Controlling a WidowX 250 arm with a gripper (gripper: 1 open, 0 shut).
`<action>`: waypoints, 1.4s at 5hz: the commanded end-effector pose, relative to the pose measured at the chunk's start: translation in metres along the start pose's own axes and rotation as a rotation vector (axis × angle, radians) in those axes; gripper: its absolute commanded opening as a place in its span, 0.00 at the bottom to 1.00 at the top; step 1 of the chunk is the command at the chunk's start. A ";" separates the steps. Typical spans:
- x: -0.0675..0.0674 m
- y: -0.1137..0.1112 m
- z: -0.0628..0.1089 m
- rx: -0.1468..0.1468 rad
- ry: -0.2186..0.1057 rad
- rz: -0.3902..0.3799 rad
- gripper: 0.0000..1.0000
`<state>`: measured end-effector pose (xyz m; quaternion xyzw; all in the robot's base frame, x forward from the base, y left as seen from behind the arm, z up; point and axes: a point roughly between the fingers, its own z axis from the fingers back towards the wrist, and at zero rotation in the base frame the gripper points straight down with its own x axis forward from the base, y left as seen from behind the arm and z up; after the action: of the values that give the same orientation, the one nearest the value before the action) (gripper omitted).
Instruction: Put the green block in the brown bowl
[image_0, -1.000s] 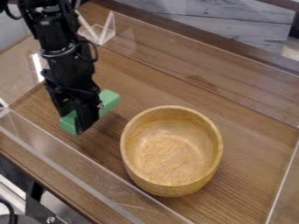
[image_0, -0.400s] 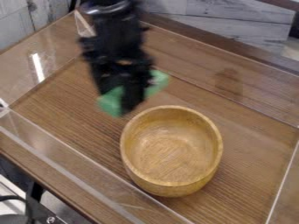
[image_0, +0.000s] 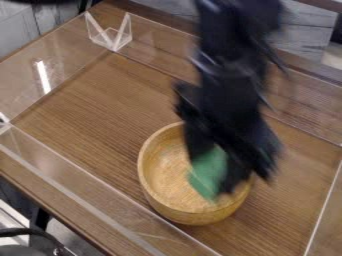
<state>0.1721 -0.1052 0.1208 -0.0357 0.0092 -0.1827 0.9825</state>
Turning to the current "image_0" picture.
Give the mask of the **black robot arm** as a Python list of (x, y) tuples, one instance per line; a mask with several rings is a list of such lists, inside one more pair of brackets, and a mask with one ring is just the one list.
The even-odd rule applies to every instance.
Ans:
[(281, 65), (268, 42), (281, 29), (281, 0), (194, 0), (198, 44), (192, 59), (200, 83), (176, 84), (184, 120), (189, 183), (208, 199), (232, 194), (253, 175), (277, 170), (280, 139), (261, 108), (269, 64)]

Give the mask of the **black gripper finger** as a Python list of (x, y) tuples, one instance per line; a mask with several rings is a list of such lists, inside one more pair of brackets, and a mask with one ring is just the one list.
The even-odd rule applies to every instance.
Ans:
[(221, 151), (220, 158), (220, 193), (233, 194), (236, 188), (250, 179), (252, 170), (242, 160), (225, 151)]
[(200, 124), (185, 124), (185, 142), (190, 162), (194, 163), (214, 149), (214, 141), (209, 127)]

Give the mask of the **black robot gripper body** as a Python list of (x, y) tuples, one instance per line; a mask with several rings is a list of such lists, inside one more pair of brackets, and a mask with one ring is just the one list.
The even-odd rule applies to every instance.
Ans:
[(252, 175), (268, 180), (277, 169), (280, 139), (262, 117), (269, 65), (200, 64), (200, 84), (176, 84), (177, 113), (185, 124), (209, 127), (214, 146), (234, 154)]

